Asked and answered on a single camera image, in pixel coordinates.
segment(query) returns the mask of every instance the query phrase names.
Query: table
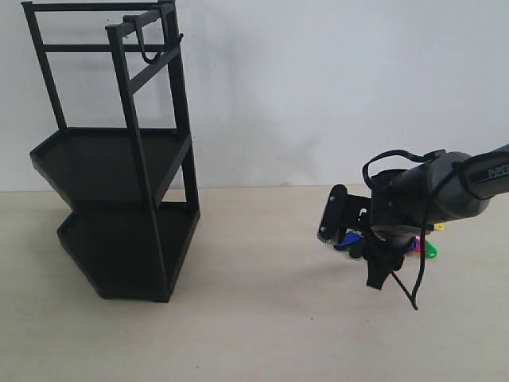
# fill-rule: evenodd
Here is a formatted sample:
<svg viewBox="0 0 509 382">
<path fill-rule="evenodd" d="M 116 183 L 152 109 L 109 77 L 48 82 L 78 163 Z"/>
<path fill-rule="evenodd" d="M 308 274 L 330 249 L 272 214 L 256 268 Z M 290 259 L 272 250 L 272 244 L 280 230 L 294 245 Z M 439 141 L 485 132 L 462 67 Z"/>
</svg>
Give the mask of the table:
<svg viewBox="0 0 509 382">
<path fill-rule="evenodd" d="M 0 380 L 508 380 L 509 197 L 429 238 L 416 312 L 317 240 L 329 190 L 202 189 L 169 304 L 102 300 L 56 238 L 60 198 L 0 194 Z"/>
</svg>

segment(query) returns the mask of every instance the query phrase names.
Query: black metal shelf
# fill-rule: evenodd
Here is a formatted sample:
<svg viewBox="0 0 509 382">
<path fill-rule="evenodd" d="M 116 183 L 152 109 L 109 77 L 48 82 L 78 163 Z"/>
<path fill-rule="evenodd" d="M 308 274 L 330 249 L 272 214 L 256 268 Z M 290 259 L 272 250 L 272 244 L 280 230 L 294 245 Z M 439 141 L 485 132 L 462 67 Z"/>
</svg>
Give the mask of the black metal shelf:
<svg viewBox="0 0 509 382">
<path fill-rule="evenodd" d="M 30 152 L 33 166 L 72 209 L 60 242 L 103 298 L 168 302 L 200 218 L 177 10 L 172 0 L 33 4 L 23 2 L 58 131 Z M 108 44 L 43 42 L 37 12 L 145 11 L 106 25 Z M 142 28 L 159 21 L 164 44 L 146 45 Z M 137 44 L 123 44 L 136 33 Z M 49 65 L 51 52 L 109 52 L 125 128 L 68 127 Z M 146 53 L 155 52 L 149 58 Z M 147 66 L 130 75 L 126 53 Z M 170 80 L 176 129 L 141 129 L 134 93 L 163 68 Z M 162 199 L 179 167 L 183 203 Z"/>
<path fill-rule="evenodd" d="M 140 129 L 153 202 L 159 206 L 191 146 L 175 129 Z M 30 157 L 75 212 L 142 210 L 126 129 L 57 131 Z"/>
<path fill-rule="evenodd" d="M 142 213 L 78 215 L 73 212 L 57 233 L 62 246 L 101 297 L 167 302 L 200 211 L 189 209 L 186 204 L 164 202 L 156 216 L 164 265 L 147 261 L 156 248 L 151 223 Z M 167 290 L 157 284 L 161 269 L 168 280 Z"/>
</svg>

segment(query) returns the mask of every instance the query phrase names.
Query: white wall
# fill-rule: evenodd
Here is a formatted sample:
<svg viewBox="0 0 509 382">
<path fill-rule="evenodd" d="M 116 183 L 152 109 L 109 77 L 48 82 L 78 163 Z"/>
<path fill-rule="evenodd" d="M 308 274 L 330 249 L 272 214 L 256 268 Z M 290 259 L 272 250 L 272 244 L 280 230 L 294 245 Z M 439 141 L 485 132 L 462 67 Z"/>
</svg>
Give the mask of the white wall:
<svg viewBox="0 0 509 382">
<path fill-rule="evenodd" d="M 507 0 L 177 8 L 200 186 L 358 183 L 382 150 L 474 154 L 509 142 Z M 84 16 L 45 15 L 43 33 L 93 42 L 119 19 L 101 15 L 88 32 Z M 0 190 L 47 189 L 28 153 L 56 126 L 18 1 L 2 2 L 0 30 Z M 108 54 L 54 54 L 52 64 L 69 124 L 122 126 Z M 138 96 L 143 126 L 170 119 L 166 84 Z"/>
</svg>

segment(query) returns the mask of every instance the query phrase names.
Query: black hook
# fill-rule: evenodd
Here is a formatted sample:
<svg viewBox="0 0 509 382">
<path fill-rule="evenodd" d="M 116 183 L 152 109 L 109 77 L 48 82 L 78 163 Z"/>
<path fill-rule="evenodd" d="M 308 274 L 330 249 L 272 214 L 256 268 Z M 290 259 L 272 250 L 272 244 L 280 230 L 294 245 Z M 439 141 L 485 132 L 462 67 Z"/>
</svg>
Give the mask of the black hook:
<svg viewBox="0 0 509 382">
<path fill-rule="evenodd" d="M 139 25 L 139 18 L 140 18 L 139 16 L 124 16 L 123 21 L 133 23 L 134 29 L 136 30 L 136 38 L 138 39 L 138 43 L 139 43 L 140 49 L 142 51 L 143 60 L 147 64 L 155 64 L 161 57 L 161 54 L 163 53 L 163 49 L 159 50 L 153 58 L 149 58 L 146 56 L 145 42 L 143 41 L 143 29 Z"/>
</svg>

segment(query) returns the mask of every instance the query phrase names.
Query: black tray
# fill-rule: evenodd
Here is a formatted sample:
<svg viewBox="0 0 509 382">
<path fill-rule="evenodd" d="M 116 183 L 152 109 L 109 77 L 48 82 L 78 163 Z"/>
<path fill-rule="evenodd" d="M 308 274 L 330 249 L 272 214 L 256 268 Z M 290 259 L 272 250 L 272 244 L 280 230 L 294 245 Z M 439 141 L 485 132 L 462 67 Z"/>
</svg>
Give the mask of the black tray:
<svg viewBox="0 0 509 382">
<path fill-rule="evenodd" d="M 161 203 L 157 210 L 162 261 L 146 214 L 72 213 L 57 234 L 97 293 L 103 298 L 168 302 L 180 273 L 200 212 L 185 203 Z M 165 270 L 168 290 L 157 284 Z"/>
<path fill-rule="evenodd" d="M 174 129 L 140 129 L 156 207 L 191 146 Z M 31 153 L 35 169 L 75 212 L 143 206 L 125 128 L 68 128 Z"/>
</svg>

